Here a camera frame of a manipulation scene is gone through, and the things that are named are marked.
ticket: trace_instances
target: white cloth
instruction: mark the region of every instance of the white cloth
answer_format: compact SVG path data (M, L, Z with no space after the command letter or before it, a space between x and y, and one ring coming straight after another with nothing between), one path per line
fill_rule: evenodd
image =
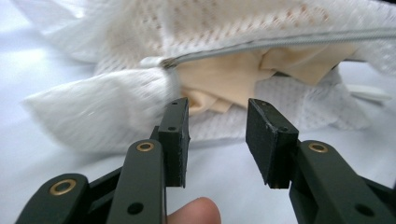
M176 97L174 92L180 92L175 74L171 71L151 70L158 74L145 77L141 70L136 70L138 63L146 57L176 58L214 49L248 49L257 44L268 47L280 44L285 46L323 41L367 40L354 42L358 49L356 55L383 73L396 73L396 9L376 1L249 0L243 4L238 0L14 1L52 43L77 59L98 62L96 74L110 74L103 76L108 76L106 80L109 83L117 83L105 85L101 89L101 85L105 83L103 77L93 77L83 81L83 85L81 82L71 83L29 98L28 105L43 126L64 144L82 151L125 151L127 147L108 147L115 142L106 137L108 131L100 128L112 127L111 134L116 136L114 139L120 140L128 136L130 141L134 141L134 136L145 135L146 130L152 128L149 125L161 116L163 106ZM115 72L120 70L123 70L121 74L128 74L123 76L128 78L122 78L128 84L118 82L119 73ZM153 77L161 77L161 83L157 84L163 91L133 84L136 82L135 78L140 80L136 83L149 83ZM118 90L124 85L132 85L133 88L128 91ZM324 85L328 85L326 91L334 87L332 83ZM294 88L297 87L289 87L290 91L282 94L291 97ZM313 91L322 97L326 95L323 90L319 88ZM120 98L115 99L113 94L117 92L122 94L117 94ZM148 101L145 95L163 101L158 105L160 101ZM294 98L291 101L295 104L306 105L306 98L300 98L299 95L292 97ZM346 92L333 90L333 103L347 105L350 99L345 101L346 98ZM337 123L334 118L343 117L340 114L328 116L310 111L317 108L316 103L322 105L320 102L323 99L312 97L310 106L305 107L308 110L305 113L312 117L304 120L307 123L302 124L298 119L291 121L299 124L298 127L317 128ZM94 111L97 119L89 120L84 108L92 103L100 106ZM330 106L322 106L322 111L332 111ZM348 106L347 111L359 111L354 105ZM294 108L289 105L280 107L290 110ZM128 116L117 117L120 108L125 111L133 108L134 113L124 113ZM345 110L333 112L343 114ZM145 113L146 119L141 119L138 113ZM232 112L224 116L228 119L233 117ZM311 123L311 120L319 119L320 124ZM200 125L193 118L191 120L192 130ZM364 119L354 120L354 123L340 127L361 127L364 122ZM206 139L203 136L213 132L221 133L221 137L234 136L229 133L230 130L219 130L218 127L210 125L204 131L197 132L192 139Z

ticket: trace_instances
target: zipper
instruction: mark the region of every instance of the zipper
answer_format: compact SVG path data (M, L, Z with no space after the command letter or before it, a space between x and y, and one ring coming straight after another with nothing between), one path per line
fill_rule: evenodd
M268 38L247 43L237 44L222 49L212 49L188 53L173 58L147 57L140 62L140 67L162 67L164 69L176 67L178 64L200 60L209 57L217 57L227 54L250 51L254 49L269 49L286 46L333 44L343 42L359 42L378 39L395 39L396 29L373 29L359 32L332 32L313 35L296 35L281 38Z

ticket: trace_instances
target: beige fabric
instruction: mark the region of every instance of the beige fabric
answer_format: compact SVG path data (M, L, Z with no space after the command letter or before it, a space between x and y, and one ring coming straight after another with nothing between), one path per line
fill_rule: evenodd
M189 97L191 114L212 109L226 112L232 104L248 106L257 80L275 71L260 70L262 50L183 63L177 67L182 94Z
M177 72L192 115L208 109L225 113L232 104L248 107L256 82L275 72L316 85L354 51L351 44L254 50L183 63Z
M274 69L305 84L317 85L333 67L355 51L352 44L270 49L262 56L260 69Z

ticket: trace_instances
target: screw hole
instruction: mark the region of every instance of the screw hole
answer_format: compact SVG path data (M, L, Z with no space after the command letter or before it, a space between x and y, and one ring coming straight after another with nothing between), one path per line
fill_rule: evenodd
M355 205L355 209L360 214L362 214L364 216L367 216L367 217L373 217L375 215L374 211L370 207L368 207L368 206L366 206L364 204L361 204L361 203L356 204Z
M142 203L132 203L128 207L128 213L130 215L137 215L143 211L143 204Z
M63 195L72 190L77 184L74 179L61 180L58 183L52 185L49 189L49 193L55 196Z
M314 150L314 151L316 151L316 152L325 153L325 152L328 152L328 151L329 151L329 149L327 149L325 146L323 146L322 144L319 144L319 143L312 143L312 144L309 144L308 147L309 147L311 150Z
M154 148L154 144L150 143L150 142L145 142L145 143L141 143L139 145L137 145L136 149L142 152L147 152L150 151Z

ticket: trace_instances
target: black plastic part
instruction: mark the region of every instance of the black plastic part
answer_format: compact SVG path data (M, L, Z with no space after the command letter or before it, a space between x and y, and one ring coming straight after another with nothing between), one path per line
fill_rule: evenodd
M382 0L383 2L388 2L388 3L391 3L391 4L396 4L396 1L395 0Z
M62 184L58 192L70 188L64 194L54 195L50 189L63 180L73 180L74 187ZM84 175L59 175L43 184L21 212L16 223L79 223L89 208L88 180Z
M171 102L158 128L163 146L166 187L185 187L189 136L189 101L182 98Z
M287 189L292 160L297 148L298 130L272 105L249 99L246 142L259 166L265 184L271 189Z
M122 167L91 182L90 199L92 204L83 223L106 223L121 170Z
M160 126L155 126L154 129L152 130L151 136L149 139L160 141L160 136L158 135L158 129Z
M373 193L378 197L384 205L388 207L390 212L396 217L396 189L390 189L383 185L380 185L373 180L366 179L362 177L366 185L373 191Z
M138 141L128 149L107 223L166 223L165 206L163 148L152 139Z
M320 144L328 150L315 151L311 144ZM318 204L314 216L311 213L308 217L299 217L307 214L306 206L312 205L312 200L292 187L290 198L299 223L396 223L388 208L330 145L318 141L302 142L296 164Z

